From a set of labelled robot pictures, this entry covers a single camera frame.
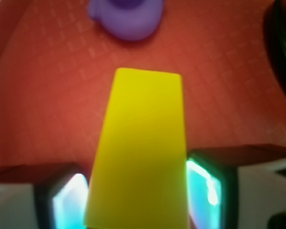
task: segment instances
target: purple rubber duck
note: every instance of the purple rubber duck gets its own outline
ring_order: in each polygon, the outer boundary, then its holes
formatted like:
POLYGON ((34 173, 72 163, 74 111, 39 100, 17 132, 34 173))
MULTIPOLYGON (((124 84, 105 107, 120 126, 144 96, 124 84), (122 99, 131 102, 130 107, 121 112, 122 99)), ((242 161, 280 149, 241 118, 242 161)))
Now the purple rubber duck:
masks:
POLYGON ((90 0, 88 15, 115 37, 138 41, 157 28, 164 0, 90 0))

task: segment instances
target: cyan light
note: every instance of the cyan light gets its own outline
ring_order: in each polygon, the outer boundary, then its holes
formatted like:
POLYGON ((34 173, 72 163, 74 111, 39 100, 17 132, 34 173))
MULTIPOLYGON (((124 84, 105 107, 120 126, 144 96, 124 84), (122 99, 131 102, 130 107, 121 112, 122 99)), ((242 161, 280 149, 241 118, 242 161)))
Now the cyan light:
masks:
POLYGON ((53 198, 55 228, 85 229, 84 212, 88 196, 88 184, 83 174, 75 174, 53 198))
POLYGON ((187 165, 190 215, 198 229, 219 229, 221 215, 220 181, 195 161, 187 165))

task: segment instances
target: yellow block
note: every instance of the yellow block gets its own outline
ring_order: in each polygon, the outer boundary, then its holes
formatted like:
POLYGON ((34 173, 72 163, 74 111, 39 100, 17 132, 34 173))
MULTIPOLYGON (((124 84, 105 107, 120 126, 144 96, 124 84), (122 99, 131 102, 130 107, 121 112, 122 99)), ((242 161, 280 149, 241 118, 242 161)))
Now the yellow block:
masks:
POLYGON ((116 71, 90 180, 90 228, 189 228, 182 81, 116 71))

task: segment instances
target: red floor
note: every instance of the red floor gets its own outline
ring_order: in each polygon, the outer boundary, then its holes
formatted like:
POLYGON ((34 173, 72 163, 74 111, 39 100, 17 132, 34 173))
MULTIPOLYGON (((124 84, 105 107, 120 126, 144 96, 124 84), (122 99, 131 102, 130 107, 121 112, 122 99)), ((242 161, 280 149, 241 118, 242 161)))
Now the red floor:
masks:
POLYGON ((189 149, 286 146, 263 43, 271 2, 166 0, 158 31, 127 43, 88 19, 87 0, 33 0, 0 60, 0 165, 76 161, 89 174, 118 67, 183 76, 189 149))

